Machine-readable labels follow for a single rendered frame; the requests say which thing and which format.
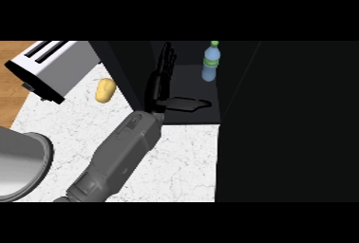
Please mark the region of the dark open cabinet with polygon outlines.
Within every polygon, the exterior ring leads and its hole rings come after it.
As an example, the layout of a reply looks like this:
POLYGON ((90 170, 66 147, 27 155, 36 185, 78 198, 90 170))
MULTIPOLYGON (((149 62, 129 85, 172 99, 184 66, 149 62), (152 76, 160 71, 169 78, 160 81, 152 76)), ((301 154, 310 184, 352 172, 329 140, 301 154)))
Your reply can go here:
MULTIPOLYGON (((177 54, 169 84, 172 97, 206 100, 211 106, 193 112, 165 112, 166 125, 217 124, 224 118, 234 90, 258 47, 256 41, 221 41, 215 80, 202 79, 208 41, 174 41, 177 54)), ((144 88, 163 43, 160 41, 91 41, 90 45, 134 110, 144 108, 144 88)))

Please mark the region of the yellow potato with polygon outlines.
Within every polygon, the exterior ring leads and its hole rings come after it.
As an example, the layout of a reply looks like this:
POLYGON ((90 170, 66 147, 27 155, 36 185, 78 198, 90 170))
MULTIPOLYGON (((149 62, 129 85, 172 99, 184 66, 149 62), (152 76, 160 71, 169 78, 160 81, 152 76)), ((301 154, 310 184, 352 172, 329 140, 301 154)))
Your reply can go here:
POLYGON ((95 101, 98 103, 107 103, 113 92, 116 89, 116 84, 113 82, 112 79, 103 78, 98 83, 97 83, 97 87, 95 87, 95 101))

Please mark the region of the clear blue water bottle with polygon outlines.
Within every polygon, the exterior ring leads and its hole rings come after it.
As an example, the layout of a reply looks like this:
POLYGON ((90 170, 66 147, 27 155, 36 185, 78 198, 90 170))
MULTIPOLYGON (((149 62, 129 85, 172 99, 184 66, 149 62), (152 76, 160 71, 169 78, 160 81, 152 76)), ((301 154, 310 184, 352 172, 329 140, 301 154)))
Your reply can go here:
POLYGON ((211 41, 209 47, 205 50, 203 68, 202 68, 202 79, 206 82, 211 82, 215 79, 215 69, 218 67, 218 60, 220 60, 218 42, 211 41))

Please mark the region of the white and black toaster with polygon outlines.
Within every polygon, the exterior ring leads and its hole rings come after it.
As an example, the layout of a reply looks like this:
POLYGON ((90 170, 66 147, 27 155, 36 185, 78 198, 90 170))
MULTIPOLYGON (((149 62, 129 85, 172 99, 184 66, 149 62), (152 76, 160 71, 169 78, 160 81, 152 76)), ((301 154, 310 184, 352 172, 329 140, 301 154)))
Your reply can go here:
POLYGON ((87 41, 36 41, 4 66, 29 91, 42 100, 60 104, 97 64, 87 41))

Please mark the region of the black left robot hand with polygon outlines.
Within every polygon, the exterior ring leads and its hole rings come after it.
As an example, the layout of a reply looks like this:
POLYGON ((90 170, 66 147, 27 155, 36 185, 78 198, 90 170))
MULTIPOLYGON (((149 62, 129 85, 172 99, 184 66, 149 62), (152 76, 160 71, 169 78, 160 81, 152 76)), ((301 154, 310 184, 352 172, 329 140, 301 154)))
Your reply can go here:
POLYGON ((169 97, 169 84, 174 72, 177 54, 171 43, 165 42, 150 74, 144 90, 144 111, 150 114, 163 114, 166 110, 194 112, 211 107, 211 102, 193 98, 169 97))

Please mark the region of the grey round metal basin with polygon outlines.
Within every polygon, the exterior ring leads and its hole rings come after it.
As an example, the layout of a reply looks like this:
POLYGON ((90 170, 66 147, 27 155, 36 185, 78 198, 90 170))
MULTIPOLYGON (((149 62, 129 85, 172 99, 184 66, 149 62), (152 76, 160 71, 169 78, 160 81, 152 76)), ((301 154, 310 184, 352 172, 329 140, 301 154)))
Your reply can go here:
POLYGON ((0 202, 23 198, 38 187, 53 161, 47 136, 0 126, 0 202))

